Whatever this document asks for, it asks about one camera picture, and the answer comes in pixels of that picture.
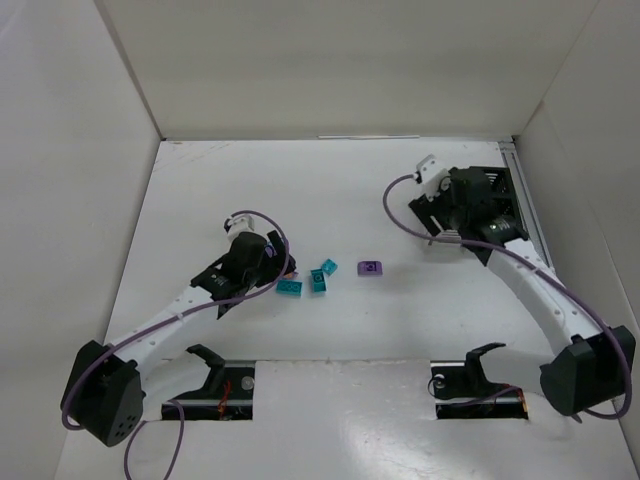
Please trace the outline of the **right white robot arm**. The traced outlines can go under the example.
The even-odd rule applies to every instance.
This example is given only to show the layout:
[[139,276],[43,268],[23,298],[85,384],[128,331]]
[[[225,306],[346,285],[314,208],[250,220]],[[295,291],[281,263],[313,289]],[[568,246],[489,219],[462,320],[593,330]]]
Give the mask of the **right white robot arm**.
[[625,416],[633,398],[632,332],[608,326],[560,282],[520,221],[503,210],[506,198],[482,168],[446,168],[426,158],[415,180],[422,193],[410,207],[428,232],[456,232],[542,330],[554,357],[540,365],[539,384],[553,408],[565,416],[594,415],[595,406],[620,399],[613,416]]

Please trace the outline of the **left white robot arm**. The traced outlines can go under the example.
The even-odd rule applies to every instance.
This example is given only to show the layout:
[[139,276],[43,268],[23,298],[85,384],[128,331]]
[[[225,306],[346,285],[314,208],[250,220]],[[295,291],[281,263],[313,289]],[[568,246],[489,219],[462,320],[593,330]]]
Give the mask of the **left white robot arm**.
[[114,344],[86,343],[77,353],[61,400],[62,423],[86,430],[111,447],[123,441],[142,418],[148,381],[164,359],[197,348],[208,321],[274,288],[295,269],[288,239],[280,228],[266,236],[245,230],[229,251],[196,275],[166,312]]

